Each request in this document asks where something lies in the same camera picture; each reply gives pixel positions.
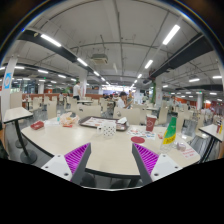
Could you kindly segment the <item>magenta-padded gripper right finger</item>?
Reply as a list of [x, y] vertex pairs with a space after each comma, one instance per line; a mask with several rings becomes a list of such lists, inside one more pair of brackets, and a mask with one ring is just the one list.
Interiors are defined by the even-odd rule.
[[182, 169], [167, 154], [156, 154], [139, 144], [132, 144], [132, 154], [144, 185]]

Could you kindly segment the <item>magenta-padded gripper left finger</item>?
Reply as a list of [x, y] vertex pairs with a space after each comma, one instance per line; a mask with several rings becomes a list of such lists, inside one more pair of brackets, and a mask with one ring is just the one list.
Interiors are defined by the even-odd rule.
[[90, 154], [91, 144], [87, 143], [65, 155], [55, 155], [42, 169], [79, 185]]

